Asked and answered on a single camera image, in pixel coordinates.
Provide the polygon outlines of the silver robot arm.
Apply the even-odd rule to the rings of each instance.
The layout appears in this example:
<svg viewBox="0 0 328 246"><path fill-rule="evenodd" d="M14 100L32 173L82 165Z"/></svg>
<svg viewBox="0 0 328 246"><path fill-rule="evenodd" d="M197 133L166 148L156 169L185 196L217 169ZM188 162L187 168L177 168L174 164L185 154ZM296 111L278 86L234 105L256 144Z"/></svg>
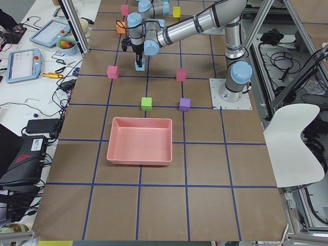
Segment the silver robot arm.
<svg viewBox="0 0 328 246"><path fill-rule="evenodd" d="M143 18L154 19L159 16L165 16L170 14L169 1L149 1L140 0L138 2L138 12Z"/></svg>
<svg viewBox="0 0 328 246"><path fill-rule="evenodd" d="M128 34L121 41L121 49L132 48L136 54L135 68L139 69L143 67L144 55L154 56L160 48L211 28L224 27L227 78L218 92L225 101L238 101L253 73L244 61L246 48L241 37L241 14L246 5L246 1L216 1L205 10L168 26L161 19L170 12L168 1L139 1L138 11L127 17Z"/></svg>

